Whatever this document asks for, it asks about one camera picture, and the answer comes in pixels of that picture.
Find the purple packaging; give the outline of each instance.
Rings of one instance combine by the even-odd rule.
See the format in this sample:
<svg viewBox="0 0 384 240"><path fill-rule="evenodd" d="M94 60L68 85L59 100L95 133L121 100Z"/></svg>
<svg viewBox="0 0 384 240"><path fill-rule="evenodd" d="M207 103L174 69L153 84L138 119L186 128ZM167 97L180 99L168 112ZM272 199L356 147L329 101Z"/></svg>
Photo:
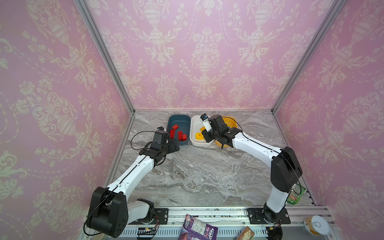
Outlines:
<svg viewBox="0 0 384 240"><path fill-rule="evenodd" d="M178 240L216 240L217 227L186 215Z"/></svg>

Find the yellow toy block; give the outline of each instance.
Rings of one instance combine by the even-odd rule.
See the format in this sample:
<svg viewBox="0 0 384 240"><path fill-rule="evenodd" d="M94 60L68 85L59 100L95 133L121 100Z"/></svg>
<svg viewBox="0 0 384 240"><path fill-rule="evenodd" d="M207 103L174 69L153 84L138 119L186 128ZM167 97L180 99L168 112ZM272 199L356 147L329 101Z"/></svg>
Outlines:
<svg viewBox="0 0 384 240"><path fill-rule="evenodd" d="M203 137L203 135L201 134L201 132L198 132L198 133L196 133L196 139L197 140L203 140L204 139L204 137Z"/></svg>

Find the pink wallpaper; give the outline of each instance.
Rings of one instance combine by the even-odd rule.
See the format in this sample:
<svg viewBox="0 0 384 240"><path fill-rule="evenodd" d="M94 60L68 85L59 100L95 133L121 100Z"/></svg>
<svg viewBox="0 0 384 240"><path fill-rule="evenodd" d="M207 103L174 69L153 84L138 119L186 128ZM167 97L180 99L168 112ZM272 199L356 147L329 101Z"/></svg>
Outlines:
<svg viewBox="0 0 384 240"><path fill-rule="evenodd" d="M0 7L0 239L77 239L129 114L73 1Z"/></svg>
<svg viewBox="0 0 384 240"><path fill-rule="evenodd" d="M86 0L135 109L271 109L333 0Z"/></svg>
<svg viewBox="0 0 384 240"><path fill-rule="evenodd" d="M382 239L384 1L349 0L277 116L344 240Z"/></svg>

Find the marble tabletop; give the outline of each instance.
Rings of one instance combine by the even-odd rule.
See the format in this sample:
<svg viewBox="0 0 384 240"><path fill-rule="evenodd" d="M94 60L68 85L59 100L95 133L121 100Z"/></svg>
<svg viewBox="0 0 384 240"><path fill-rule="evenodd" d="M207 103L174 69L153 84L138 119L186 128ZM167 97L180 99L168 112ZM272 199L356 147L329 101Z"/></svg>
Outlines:
<svg viewBox="0 0 384 240"><path fill-rule="evenodd" d="M132 137L140 131L166 128L173 114L189 116L220 114L233 116L244 132L267 144L284 148L284 142L270 111L137 111L124 153L115 174L119 177L136 159ZM142 148L153 138L152 132L137 135L132 143ZM166 161L152 169L137 185L128 202L144 198L156 206L175 205L264 205L272 184L270 169L257 158L238 149L195 147L189 141L180 151L168 154ZM300 204L311 204L308 193Z"/></svg>

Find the green snack package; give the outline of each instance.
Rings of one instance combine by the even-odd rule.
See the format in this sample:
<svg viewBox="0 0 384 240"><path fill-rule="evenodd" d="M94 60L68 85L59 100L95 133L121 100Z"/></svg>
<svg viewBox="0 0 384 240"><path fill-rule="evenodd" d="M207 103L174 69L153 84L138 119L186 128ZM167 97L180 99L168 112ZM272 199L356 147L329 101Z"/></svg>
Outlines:
<svg viewBox="0 0 384 240"><path fill-rule="evenodd" d="M293 185L292 189L294 189L296 192L300 193L299 184ZM301 194L300 195L296 194L294 191L291 191L291 194L289 195L287 202L289 202L292 205L296 205L300 201L301 197L304 195L305 190L306 190L305 187L301 186Z"/></svg>

